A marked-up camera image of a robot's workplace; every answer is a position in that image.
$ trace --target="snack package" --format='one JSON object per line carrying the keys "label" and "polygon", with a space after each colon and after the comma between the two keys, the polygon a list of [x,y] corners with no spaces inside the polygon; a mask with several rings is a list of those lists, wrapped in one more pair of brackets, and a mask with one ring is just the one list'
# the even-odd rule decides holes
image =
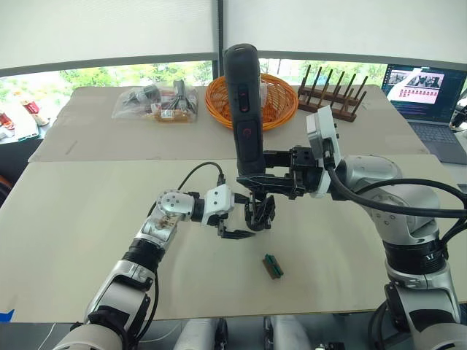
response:
{"label": "snack package", "polygon": [[191,123],[196,120],[197,112],[195,88],[185,87],[183,80],[176,80],[173,87],[148,85],[125,91],[115,103],[112,118]]}

